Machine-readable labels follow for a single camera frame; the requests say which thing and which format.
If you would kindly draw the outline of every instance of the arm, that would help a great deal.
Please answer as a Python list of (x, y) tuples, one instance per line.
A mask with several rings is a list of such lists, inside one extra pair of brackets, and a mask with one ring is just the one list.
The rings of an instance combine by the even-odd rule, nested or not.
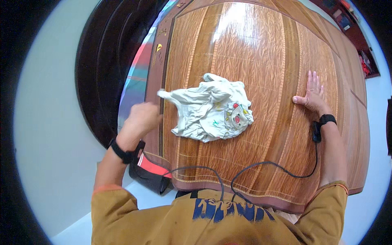
[[(324, 86), (320, 85), (316, 72), (314, 71), (312, 75), (309, 71), (305, 97), (294, 96), (293, 102), (316, 112), (320, 118), (324, 114), (332, 114), (323, 97)], [(323, 161), (319, 186), (338, 180), (347, 181), (346, 150), (334, 122), (328, 122), (321, 127), (321, 138)]]
[[(316, 72), (308, 73), (305, 97), (294, 96), (293, 102), (303, 105), (319, 117), (331, 114), (324, 102), (324, 87)], [(346, 153), (338, 127), (328, 122), (321, 127), (322, 163), (319, 190), (308, 203), (295, 226), (306, 244), (338, 244), (343, 232), (346, 208)]]
[[(129, 117), (116, 138), (116, 142), (123, 151), (134, 151), (141, 138), (158, 126), (162, 120), (159, 108), (151, 103), (134, 105)], [(111, 147), (107, 150), (95, 175), (94, 190), (108, 185), (122, 185), (125, 168)]]

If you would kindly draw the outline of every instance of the hand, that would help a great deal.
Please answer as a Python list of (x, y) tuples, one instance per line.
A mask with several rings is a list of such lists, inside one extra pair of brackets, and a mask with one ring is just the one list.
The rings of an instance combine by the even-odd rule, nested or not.
[(331, 114), (331, 109), (324, 101), (324, 86), (320, 85), (320, 79), (316, 72), (308, 72), (308, 82), (306, 84), (305, 97), (294, 96), (295, 104), (303, 105), (313, 112), (317, 112), (321, 117), (324, 114)]
[(132, 106), (129, 117), (116, 138), (118, 146), (123, 151), (134, 151), (139, 140), (156, 128), (162, 118), (159, 107), (151, 102)]

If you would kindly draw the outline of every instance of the wood grain pattern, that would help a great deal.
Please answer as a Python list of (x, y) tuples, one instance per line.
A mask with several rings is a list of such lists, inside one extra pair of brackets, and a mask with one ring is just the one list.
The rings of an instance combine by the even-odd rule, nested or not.
[[(172, 168), (208, 166), (228, 191), (243, 168), (274, 161), (296, 175), (315, 164), (311, 122), (316, 116), (291, 102), (304, 96), (308, 70), (317, 71), (347, 149), (350, 193), (363, 188), (369, 161), (369, 127), (363, 74), (353, 45), (332, 24), (291, 0), (194, 1), (175, 17), (164, 81), (167, 91), (197, 87), (204, 73), (242, 81), (254, 123), (234, 139), (208, 143), (179, 138), (176, 108), (164, 103), (163, 158)], [(319, 164), (322, 163), (318, 146)], [(293, 178), (272, 165), (249, 169), (234, 187), (255, 203), (299, 213), (318, 187), (319, 166)], [(220, 189), (206, 169), (173, 175), (179, 189)]]

